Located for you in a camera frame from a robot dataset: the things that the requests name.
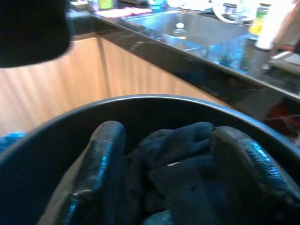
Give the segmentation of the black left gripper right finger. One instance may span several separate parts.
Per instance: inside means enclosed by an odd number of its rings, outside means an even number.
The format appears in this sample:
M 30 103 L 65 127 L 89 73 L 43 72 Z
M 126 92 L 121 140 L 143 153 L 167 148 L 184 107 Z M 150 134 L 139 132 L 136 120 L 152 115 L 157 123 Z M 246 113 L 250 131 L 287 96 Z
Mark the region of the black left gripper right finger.
M 211 152 L 237 224 L 300 223 L 299 185 L 258 142 L 235 128 L 217 127 Z

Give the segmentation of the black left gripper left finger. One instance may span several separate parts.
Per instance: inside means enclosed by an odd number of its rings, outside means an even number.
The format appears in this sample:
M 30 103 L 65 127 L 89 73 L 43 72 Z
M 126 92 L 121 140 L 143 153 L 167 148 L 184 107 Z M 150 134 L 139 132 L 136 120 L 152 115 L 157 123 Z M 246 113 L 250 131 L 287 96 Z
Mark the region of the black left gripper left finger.
M 125 130 L 106 121 L 93 132 L 82 154 L 57 186 L 56 225 L 112 225 L 118 199 Z

